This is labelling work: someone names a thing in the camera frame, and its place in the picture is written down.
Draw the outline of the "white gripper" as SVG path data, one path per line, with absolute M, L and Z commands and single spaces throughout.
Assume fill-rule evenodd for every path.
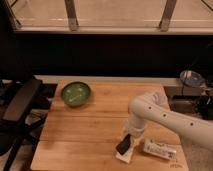
M 129 117 L 124 125 L 123 134 L 131 136 L 131 144 L 137 146 L 146 127 L 146 121 L 137 117 Z

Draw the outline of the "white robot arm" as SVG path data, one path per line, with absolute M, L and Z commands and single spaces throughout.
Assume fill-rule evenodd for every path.
M 134 97 L 129 103 L 131 114 L 125 132 L 140 137 L 146 121 L 150 120 L 213 151 L 213 122 L 166 109 L 163 107 L 166 101 L 167 97 L 160 92 L 146 92 Z

